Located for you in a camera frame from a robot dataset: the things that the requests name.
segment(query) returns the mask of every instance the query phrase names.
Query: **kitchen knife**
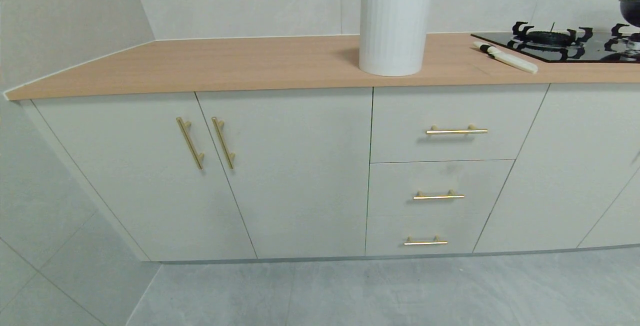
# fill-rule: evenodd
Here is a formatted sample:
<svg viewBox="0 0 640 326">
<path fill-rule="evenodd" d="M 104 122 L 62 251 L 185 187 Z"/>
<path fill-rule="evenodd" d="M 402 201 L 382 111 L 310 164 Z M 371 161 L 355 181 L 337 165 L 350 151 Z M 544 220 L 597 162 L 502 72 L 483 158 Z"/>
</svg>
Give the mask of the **kitchen knife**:
<svg viewBox="0 0 640 326">
<path fill-rule="evenodd" d="M 502 63 L 508 64 L 512 67 L 515 67 L 525 72 L 529 72 L 529 73 L 538 72 L 538 66 L 536 66 L 535 64 L 525 61 L 524 59 L 521 59 L 514 55 L 506 54 L 505 52 L 499 50 L 498 48 L 492 45 L 489 45 L 488 43 L 473 42 L 473 45 L 477 49 L 481 50 L 482 52 L 485 52 L 485 54 L 488 54 L 489 57 L 497 59 Z"/>
</svg>

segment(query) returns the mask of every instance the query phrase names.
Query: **black glass cooktop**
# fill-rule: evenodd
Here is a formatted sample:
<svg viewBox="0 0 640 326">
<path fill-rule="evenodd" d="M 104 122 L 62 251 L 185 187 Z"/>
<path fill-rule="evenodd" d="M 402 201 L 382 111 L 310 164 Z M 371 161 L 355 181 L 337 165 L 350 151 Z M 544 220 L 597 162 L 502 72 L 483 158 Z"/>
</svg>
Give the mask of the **black glass cooktop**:
<svg viewBox="0 0 640 326">
<path fill-rule="evenodd" d="M 477 33 L 472 36 L 545 62 L 640 63 L 640 34 L 620 33 L 618 24 L 611 32 L 580 31 L 538 32 L 518 22 L 513 32 Z"/>
</svg>

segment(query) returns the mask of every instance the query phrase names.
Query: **countertop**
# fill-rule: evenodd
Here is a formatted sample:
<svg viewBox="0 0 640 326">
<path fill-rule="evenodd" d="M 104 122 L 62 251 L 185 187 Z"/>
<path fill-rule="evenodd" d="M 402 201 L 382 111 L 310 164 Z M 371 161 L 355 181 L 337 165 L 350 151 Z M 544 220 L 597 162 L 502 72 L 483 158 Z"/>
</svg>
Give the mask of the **countertop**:
<svg viewBox="0 0 640 326">
<path fill-rule="evenodd" d="M 635 83 L 640 65 L 545 63 L 535 75 L 472 47 L 469 34 L 429 34 L 422 70 L 380 77 L 358 68 L 358 36 L 154 41 L 7 91 L 9 100 L 135 93 L 336 87 Z"/>
</svg>

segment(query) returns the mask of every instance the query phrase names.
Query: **floor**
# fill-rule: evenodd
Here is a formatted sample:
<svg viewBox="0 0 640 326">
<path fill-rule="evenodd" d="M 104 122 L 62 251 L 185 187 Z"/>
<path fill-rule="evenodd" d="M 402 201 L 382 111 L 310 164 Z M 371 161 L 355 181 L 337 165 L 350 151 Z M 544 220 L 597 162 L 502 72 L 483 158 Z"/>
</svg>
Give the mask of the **floor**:
<svg viewBox="0 0 640 326">
<path fill-rule="evenodd" d="M 163 265 L 128 326 L 640 324 L 640 248 Z"/>
</svg>

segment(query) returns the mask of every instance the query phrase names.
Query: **cabinet handle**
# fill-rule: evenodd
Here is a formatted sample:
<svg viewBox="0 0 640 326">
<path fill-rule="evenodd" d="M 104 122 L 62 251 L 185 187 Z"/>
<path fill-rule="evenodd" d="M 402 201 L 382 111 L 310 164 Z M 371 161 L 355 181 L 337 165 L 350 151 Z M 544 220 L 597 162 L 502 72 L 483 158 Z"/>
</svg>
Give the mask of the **cabinet handle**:
<svg viewBox="0 0 640 326">
<path fill-rule="evenodd" d="M 486 128 L 476 128 L 474 125 L 469 125 L 466 130 L 441 130 L 435 125 L 431 126 L 430 130 L 426 130 L 425 133 L 432 136 L 438 134 L 482 134 L 489 132 Z"/>
<path fill-rule="evenodd" d="M 182 135 L 184 136 L 185 141 L 187 141 L 187 146 L 189 146 L 189 150 L 193 156 L 193 159 L 196 161 L 196 166 L 198 169 L 202 169 L 202 160 L 204 159 L 204 153 L 198 153 L 196 148 L 194 147 L 194 142 L 192 138 L 189 136 L 189 129 L 192 126 L 192 123 L 187 121 L 183 121 L 181 117 L 175 119 L 180 126 L 180 131 L 182 131 Z"/>
<path fill-rule="evenodd" d="M 406 238 L 405 246 L 425 246 L 430 244 L 448 244 L 448 241 L 441 240 L 438 235 L 433 238 L 433 241 L 414 241 L 411 237 Z"/>
<path fill-rule="evenodd" d="M 418 191 L 418 194 L 413 197 L 414 200 L 446 200 L 449 198 L 464 198 L 464 194 L 457 194 L 454 190 L 448 190 L 448 194 L 439 194 L 437 196 L 427 196 L 423 194 L 421 191 Z"/>
<path fill-rule="evenodd" d="M 222 144 L 222 152 L 224 152 L 224 156 L 226 157 L 226 161 L 229 162 L 229 168 L 234 168 L 234 159 L 236 154 L 233 152 L 229 152 L 229 148 L 227 148 L 227 143 L 225 142 L 225 137 L 222 134 L 222 127 L 225 126 L 225 122 L 222 119 L 218 119 L 215 117 L 211 118 L 213 121 L 213 125 L 215 126 L 215 132 L 217 133 L 217 138 L 220 139 L 220 144 Z"/>
</svg>

